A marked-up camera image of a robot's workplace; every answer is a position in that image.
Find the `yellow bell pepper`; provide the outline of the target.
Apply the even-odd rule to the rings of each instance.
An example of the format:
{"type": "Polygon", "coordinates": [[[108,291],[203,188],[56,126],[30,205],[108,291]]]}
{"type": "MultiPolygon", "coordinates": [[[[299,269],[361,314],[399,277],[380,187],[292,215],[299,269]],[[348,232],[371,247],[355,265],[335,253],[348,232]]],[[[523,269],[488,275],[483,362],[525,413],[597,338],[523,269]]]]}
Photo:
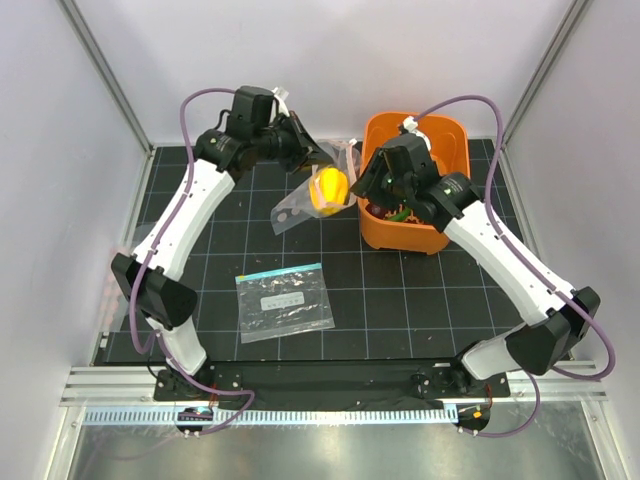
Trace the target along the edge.
{"type": "Polygon", "coordinates": [[[312,175],[309,193],[313,209],[323,216],[339,213],[349,197],[349,180],[344,172],[328,167],[312,175]]]}

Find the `pink zip top bag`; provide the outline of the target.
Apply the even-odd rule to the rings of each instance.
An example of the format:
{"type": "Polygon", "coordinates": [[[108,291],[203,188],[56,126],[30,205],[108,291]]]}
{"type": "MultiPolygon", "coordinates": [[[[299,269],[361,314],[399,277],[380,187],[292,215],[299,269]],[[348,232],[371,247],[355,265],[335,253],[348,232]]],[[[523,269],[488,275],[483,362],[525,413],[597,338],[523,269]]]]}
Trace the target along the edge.
{"type": "Polygon", "coordinates": [[[358,141],[327,140],[320,144],[329,154],[329,166],[313,166],[311,175],[281,200],[270,214],[275,235],[311,219],[336,215],[356,203],[351,187],[358,179],[362,157],[358,141]]]}

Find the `orange plastic basket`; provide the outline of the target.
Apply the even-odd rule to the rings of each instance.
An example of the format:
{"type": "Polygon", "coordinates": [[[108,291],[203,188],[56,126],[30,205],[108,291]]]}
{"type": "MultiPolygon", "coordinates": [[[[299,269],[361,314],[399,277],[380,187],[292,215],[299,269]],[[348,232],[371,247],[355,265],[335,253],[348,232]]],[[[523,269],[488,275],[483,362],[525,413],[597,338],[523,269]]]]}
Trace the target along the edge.
{"type": "MultiPolygon", "coordinates": [[[[366,125],[362,147],[363,163],[368,164],[376,148],[399,134],[399,127],[409,112],[381,112],[366,125]]],[[[429,114],[417,120],[418,129],[431,142],[431,154],[441,174],[471,173],[467,132],[455,119],[429,114]]],[[[378,218],[368,211],[369,202],[357,201],[360,230],[366,244],[374,249],[392,249],[433,255],[449,244],[449,238],[414,216],[405,222],[378,218]]]]}

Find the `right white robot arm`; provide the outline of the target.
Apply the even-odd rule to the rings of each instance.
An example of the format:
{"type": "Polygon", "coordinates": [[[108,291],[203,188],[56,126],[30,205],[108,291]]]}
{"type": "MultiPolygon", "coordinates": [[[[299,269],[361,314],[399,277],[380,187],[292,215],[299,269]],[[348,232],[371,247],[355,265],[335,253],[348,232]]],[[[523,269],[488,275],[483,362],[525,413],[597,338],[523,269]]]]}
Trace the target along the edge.
{"type": "Polygon", "coordinates": [[[456,358],[453,389],[475,395],[488,378],[514,370],[543,375],[582,340],[600,305],[590,287],[574,288],[545,266],[508,228],[461,172],[439,173],[425,138],[403,133],[375,149],[352,187],[370,203],[408,208],[462,247],[511,300],[521,324],[477,342],[456,358]]]}

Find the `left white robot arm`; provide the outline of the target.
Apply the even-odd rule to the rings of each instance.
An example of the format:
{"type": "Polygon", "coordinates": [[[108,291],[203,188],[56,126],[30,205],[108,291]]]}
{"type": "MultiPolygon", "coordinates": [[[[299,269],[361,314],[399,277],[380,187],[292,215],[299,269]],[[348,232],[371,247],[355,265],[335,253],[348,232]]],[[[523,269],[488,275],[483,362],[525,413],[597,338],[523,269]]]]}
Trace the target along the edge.
{"type": "Polygon", "coordinates": [[[152,230],[130,254],[118,253],[111,270],[129,303],[135,350],[148,352],[137,324],[143,315],[163,345],[170,367],[181,371],[176,386],[190,400],[208,395],[208,355],[193,321],[198,296],[182,283],[184,267],[207,222],[242,177],[261,161],[287,173],[332,162],[286,104],[287,92],[241,86],[216,127],[196,140],[183,137],[187,166],[179,187],[152,230]]]}

